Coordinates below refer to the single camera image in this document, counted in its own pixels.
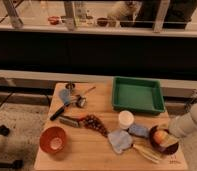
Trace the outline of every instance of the black knife handle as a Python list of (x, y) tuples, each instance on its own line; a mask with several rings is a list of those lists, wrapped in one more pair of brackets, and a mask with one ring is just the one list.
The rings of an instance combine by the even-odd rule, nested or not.
[(54, 121), (61, 113), (63, 113), (63, 112), (64, 112), (64, 107), (65, 107), (65, 106), (60, 107), (60, 108), (50, 117), (50, 120), (51, 120), (51, 121)]

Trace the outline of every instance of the apple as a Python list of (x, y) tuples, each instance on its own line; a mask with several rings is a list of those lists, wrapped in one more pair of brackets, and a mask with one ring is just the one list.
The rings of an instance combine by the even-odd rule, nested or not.
[(161, 144), (163, 140), (167, 137), (168, 133), (164, 130), (158, 130), (154, 133), (153, 139), (156, 143)]

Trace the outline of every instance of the chair leg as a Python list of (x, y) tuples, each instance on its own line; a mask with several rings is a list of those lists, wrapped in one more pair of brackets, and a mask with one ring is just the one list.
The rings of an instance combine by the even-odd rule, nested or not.
[(0, 168), (21, 169), (23, 160), (15, 160), (13, 163), (0, 163)]
[(7, 128), (5, 125), (0, 126), (0, 134), (3, 136), (7, 136), (10, 133), (10, 129)]

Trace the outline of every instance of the wooden bowl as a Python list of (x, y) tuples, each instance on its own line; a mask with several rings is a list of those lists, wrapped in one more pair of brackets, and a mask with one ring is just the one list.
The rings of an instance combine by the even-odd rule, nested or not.
[(97, 19), (97, 24), (101, 27), (105, 27), (108, 23), (108, 19), (107, 18), (98, 18)]
[(39, 146), (45, 153), (55, 154), (65, 147), (66, 140), (64, 129), (60, 127), (50, 127), (42, 133)]
[(152, 147), (155, 150), (159, 151), (160, 153), (163, 153), (166, 155), (171, 155), (171, 154), (176, 153), (176, 151), (178, 150), (179, 143), (175, 143), (167, 148), (161, 147), (158, 143), (155, 142), (153, 138), (156, 131), (157, 131), (157, 126), (154, 126), (150, 129), (150, 132), (149, 132), (149, 140), (150, 140), (150, 144), (152, 145)]

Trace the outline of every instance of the green plastic tray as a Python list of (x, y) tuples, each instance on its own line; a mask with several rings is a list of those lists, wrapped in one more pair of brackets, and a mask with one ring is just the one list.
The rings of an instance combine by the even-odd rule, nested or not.
[(115, 110), (158, 115), (165, 111), (158, 81), (114, 77), (112, 105)]

